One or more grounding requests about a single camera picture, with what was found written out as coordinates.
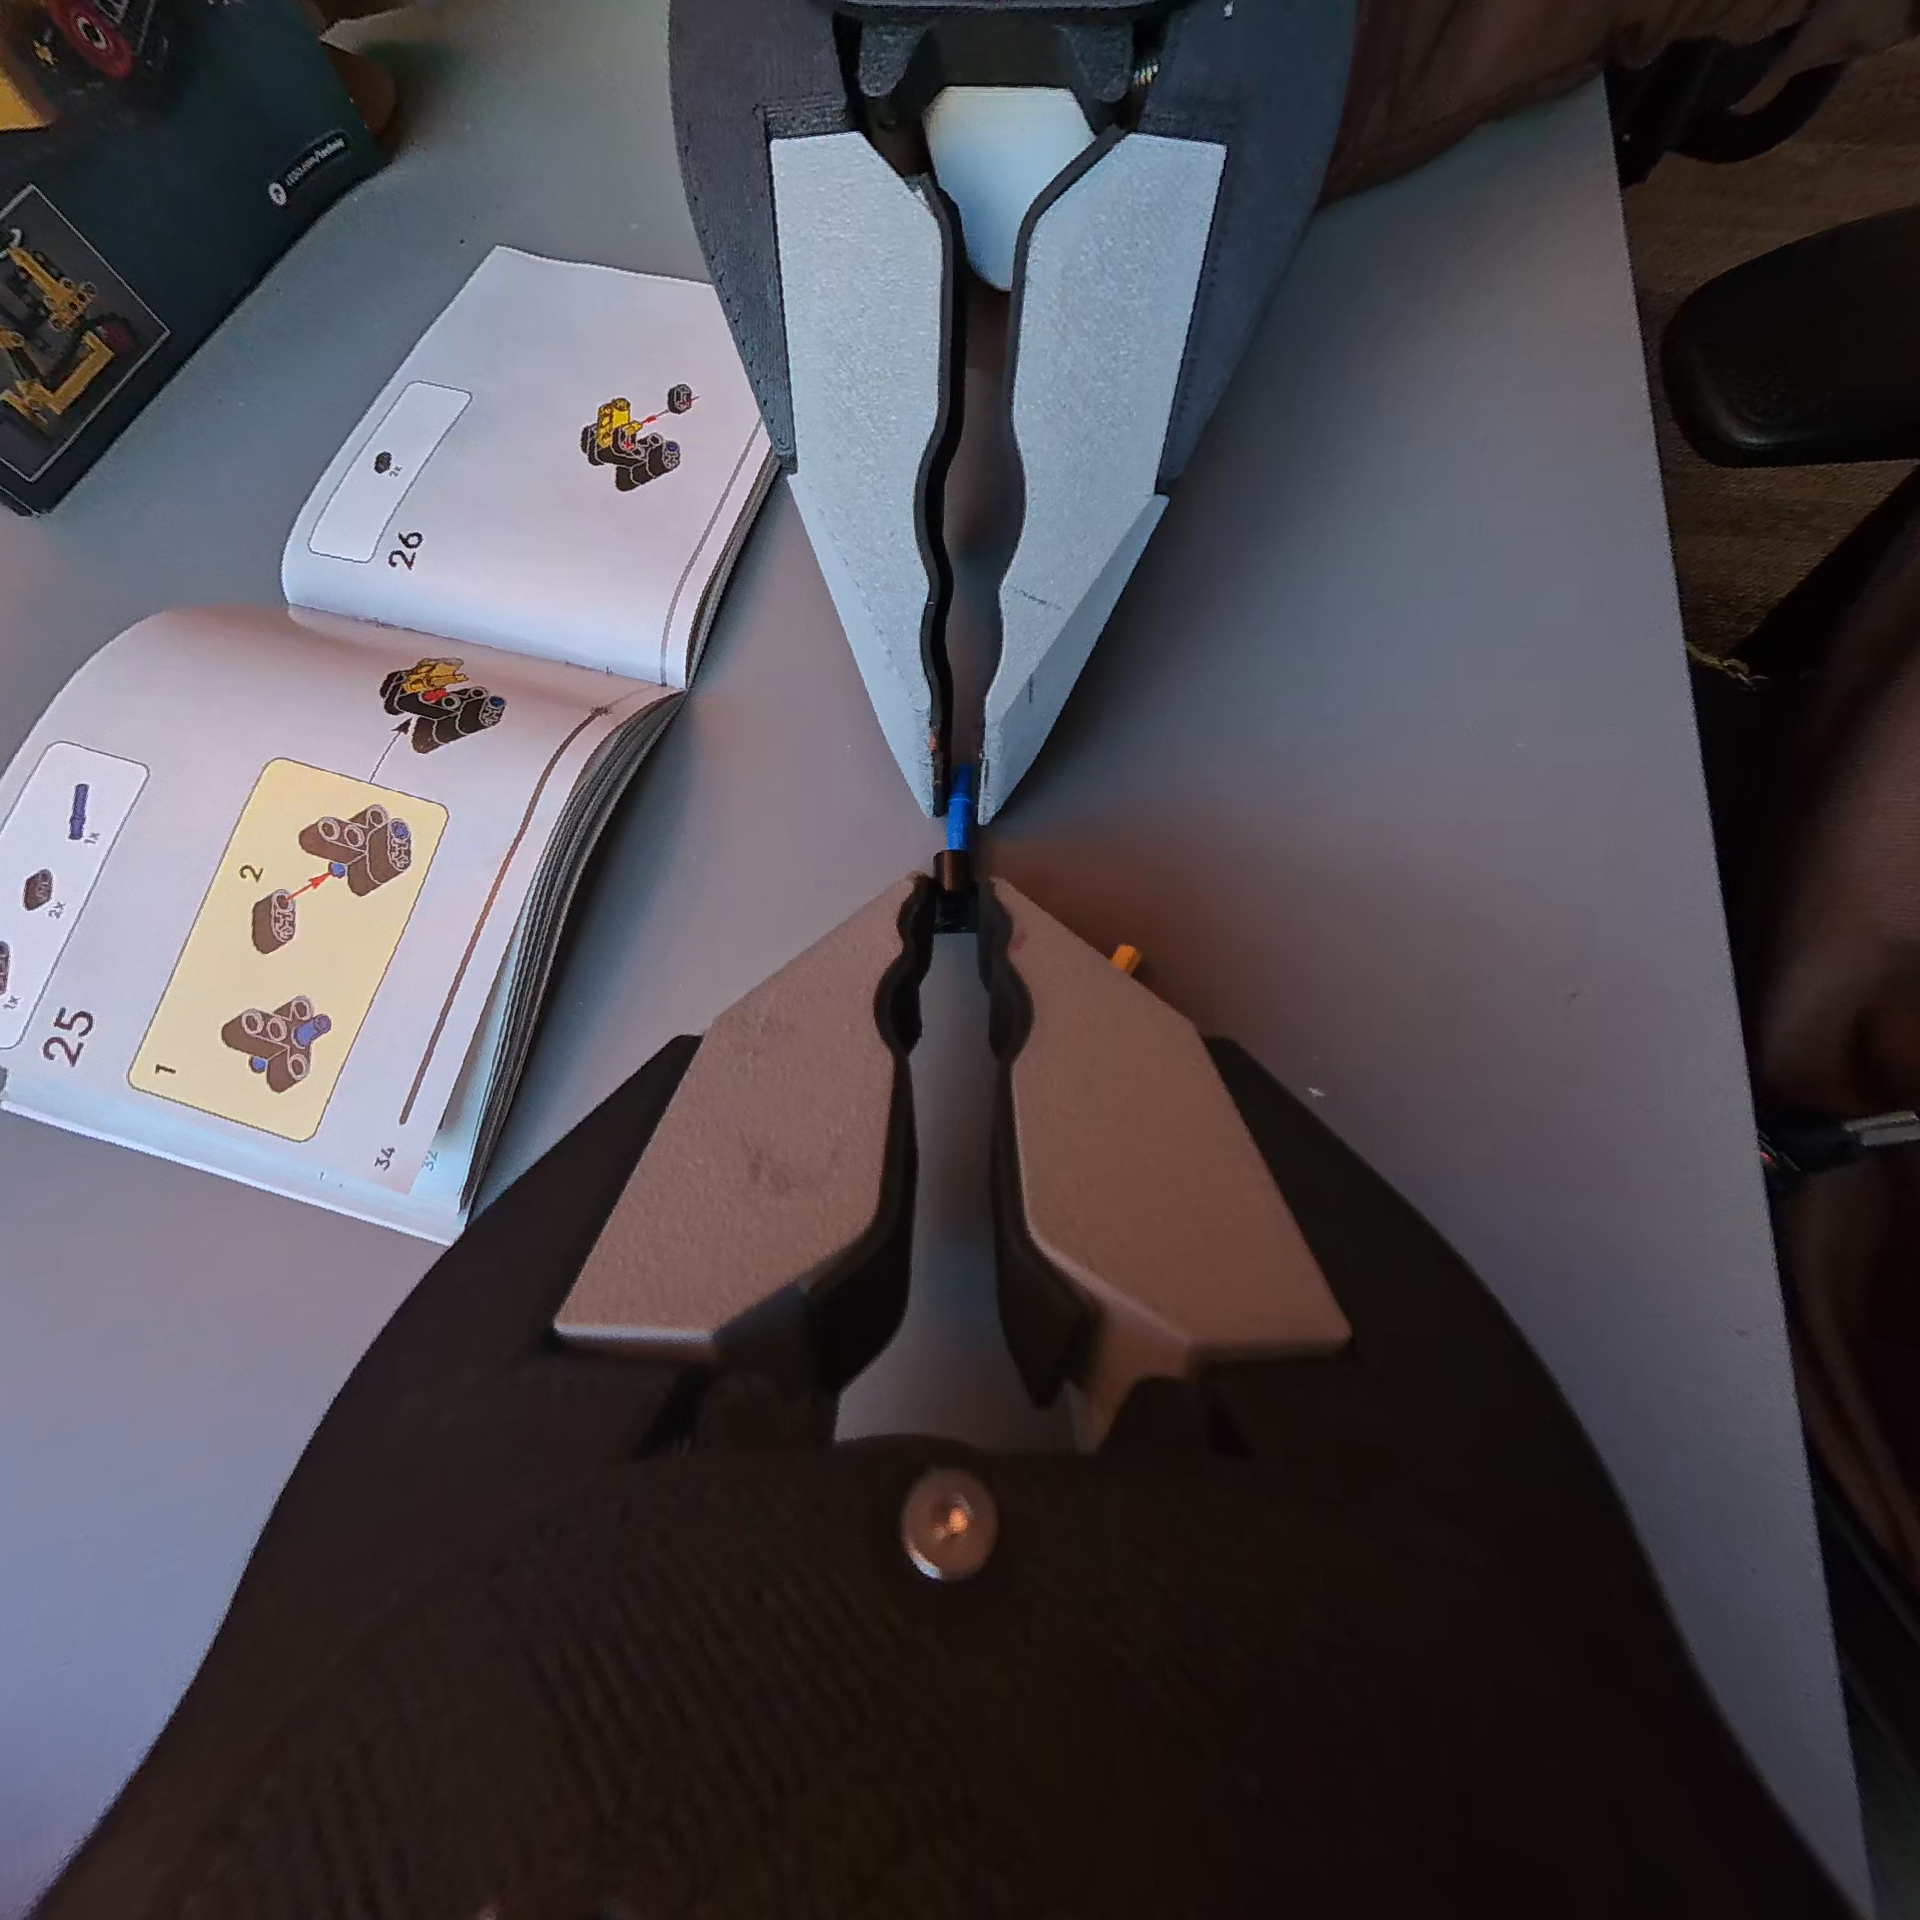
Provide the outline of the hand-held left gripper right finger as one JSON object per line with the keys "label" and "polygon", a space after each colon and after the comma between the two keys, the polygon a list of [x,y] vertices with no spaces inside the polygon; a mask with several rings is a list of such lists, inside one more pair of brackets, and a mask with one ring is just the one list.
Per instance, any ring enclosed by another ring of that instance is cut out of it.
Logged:
{"label": "hand-held left gripper right finger", "polygon": [[1351,1342],[1194,1023],[1004,880],[979,896],[998,1068],[998,1322],[1026,1395],[1118,1410],[1144,1379]]}

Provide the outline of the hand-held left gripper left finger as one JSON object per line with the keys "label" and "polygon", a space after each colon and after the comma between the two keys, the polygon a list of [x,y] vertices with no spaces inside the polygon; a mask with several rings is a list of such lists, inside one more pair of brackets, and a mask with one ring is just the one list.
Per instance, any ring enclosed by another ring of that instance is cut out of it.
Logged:
{"label": "hand-held left gripper left finger", "polygon": [[711,1023],[557,1313],[567,1344],[815,1391],[884,1348],[934,902],[901,878]]}

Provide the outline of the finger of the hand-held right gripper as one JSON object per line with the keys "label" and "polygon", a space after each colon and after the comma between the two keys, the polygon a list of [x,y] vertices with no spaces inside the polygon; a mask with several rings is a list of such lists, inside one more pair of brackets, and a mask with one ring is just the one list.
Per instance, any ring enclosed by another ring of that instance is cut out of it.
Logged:
{"label": "finger of the hand-held right gripper", "polygon": [[982,826],[1060,719],[1167,506],[1160,452],[1224,156],[1215,142],[1111,132],[1023,217],[1008,376],[1023,516],[998,585]]}
{"label": "finger of the hand-held right gripper", "polygon": [[925,814],[947,783],[939,492],[957,367],[954,212],[861,132],[771,142],[790,492],[879,732]]}

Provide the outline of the open lego instruction booklet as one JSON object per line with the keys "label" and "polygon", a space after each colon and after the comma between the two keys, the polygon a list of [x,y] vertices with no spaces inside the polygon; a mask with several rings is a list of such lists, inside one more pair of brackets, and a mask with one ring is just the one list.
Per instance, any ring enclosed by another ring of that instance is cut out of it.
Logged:
{"label": "open lego instruction booklet", "polygon": [[776,475],[711,286],[496,248],[280,556],[4,774],[4,1110],[447,1244]]}

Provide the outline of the dark lego set box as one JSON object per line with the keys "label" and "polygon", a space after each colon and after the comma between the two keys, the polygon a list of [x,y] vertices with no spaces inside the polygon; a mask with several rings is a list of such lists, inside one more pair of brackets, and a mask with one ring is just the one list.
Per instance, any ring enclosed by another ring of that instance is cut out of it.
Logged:
{"label": "dark lego set box", "polygon": [[379,166],[322,52],[387,6],[3,6],[3,494],[48,513]]}

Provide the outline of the brown wooden object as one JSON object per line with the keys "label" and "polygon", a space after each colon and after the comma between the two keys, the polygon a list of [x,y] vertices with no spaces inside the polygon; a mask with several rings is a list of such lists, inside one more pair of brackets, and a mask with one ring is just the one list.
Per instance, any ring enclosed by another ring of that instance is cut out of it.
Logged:
{"label": "brown wooden object", "polygon": [[384,63],[339,47],[332,40],[322,40],[320,47],[375,145],[388,148],[400,111],[400,90],[392,72]]}

